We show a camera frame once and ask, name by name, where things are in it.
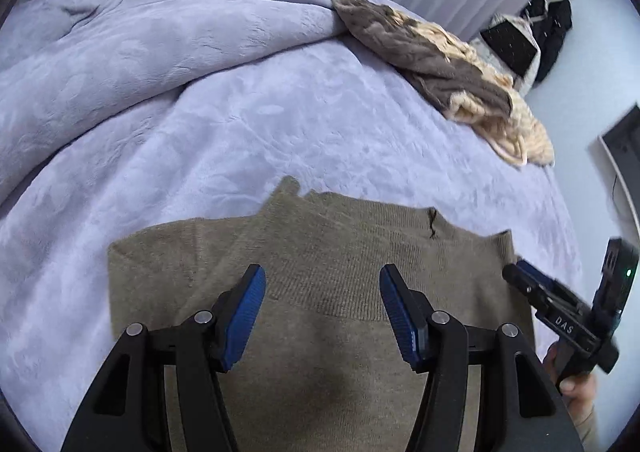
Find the sweater sleeve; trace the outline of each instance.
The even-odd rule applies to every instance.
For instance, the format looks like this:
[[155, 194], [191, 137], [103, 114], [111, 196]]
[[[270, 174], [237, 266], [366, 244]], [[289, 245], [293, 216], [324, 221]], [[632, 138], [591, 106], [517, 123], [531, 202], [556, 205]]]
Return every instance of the sweater sleeve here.
[[580, 436], [580, 441], [582, 441], [584, 452], [600, 452], [595, 409], [591, 411], [587, 419], [576, 425], [576, 429]]

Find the fleece blanket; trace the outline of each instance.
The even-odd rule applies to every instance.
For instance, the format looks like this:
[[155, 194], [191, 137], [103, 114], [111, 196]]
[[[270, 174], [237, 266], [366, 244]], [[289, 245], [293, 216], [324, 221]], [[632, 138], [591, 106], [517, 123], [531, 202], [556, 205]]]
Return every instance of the fleece blanket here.
[[[398, 6], [387, 0], [370, 0]], [[284, 175], [435, 206], [572, 287], [552, 169], [515, 169], [345, 34], [331, 0], [31, 0], [0, 30], [0, 387], [44, 452], [113, 345], [107, 247], [252, 215]], [[548, 334], [538, 333], [538, 349]]]

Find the brown sweater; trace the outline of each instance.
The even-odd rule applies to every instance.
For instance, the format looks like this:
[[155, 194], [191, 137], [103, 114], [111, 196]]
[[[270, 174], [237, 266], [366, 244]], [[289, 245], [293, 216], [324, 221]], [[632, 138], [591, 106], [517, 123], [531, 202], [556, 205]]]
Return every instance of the brown sweater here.
[[[285, 178], [255, 216], [168, 223], [116, 241], [114, 333], [133, 321], [179, 323], [260, 263], [266, 297], [242, 360], [220, 380], [240, 450], [402, 450], [425, 377], [402, 361], [380, 268], [395, 263], [410, 288], [465, 324], [511, 321], [533, 342], [530, 308], [501, 277], [514, 259], [511, 235], [476, 236], [433, 208], [298, 190]], [[473, 449], [478, 373], [471, 368], [460, 450]]]

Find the folded clothing pile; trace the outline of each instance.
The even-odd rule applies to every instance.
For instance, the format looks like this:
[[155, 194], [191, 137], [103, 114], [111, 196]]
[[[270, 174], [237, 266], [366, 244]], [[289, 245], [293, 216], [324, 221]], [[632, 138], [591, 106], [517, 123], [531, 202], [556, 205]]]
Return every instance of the folded clothing pile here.
[[475, 49], [435, 23], [367, 0], [332, 0], [351, 34], [389, 64], [447, 119], [471, 125], [506, 162], [548, 165], [554, 149], [542, 123]]
[[[479, 327], [511, 321], [533, 342], [530, 308], [501, 277], [514, 260], [509, 231], [481, 237], [433, 208], [314, 191], [299, 197], [299, 189], [286, 177], [252, 217], [158, 225], [109, 250], [116, 336], [134, 321], [151, 329], [180, 323], [210, 308], [250, 263], [266, 270], [246, 351], [220, 378], [240, 450], [406, 445], [425, 377], [402, 362], [386, 319], [378, 291], [386, 263], [434, 308]], [[461, 450], [474, 443], [472, 369]]]

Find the person's arm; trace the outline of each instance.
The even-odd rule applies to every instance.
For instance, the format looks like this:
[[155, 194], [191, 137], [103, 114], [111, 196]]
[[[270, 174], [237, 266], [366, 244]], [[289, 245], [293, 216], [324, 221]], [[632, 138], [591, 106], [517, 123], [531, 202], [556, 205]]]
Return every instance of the person's arm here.
[[[551, 344], [542, 362], [551, 380], [556, 383], [558, 376], [554, 369], [554, 359], [558, 353], [557, 344]], [[598, 452], [598, 435], [593, 401], [596, 397], [596, 375], [570, 376], [560, 382], [560, 391], [567, 402], [567, 410], [580, 435], [585, 452]]]

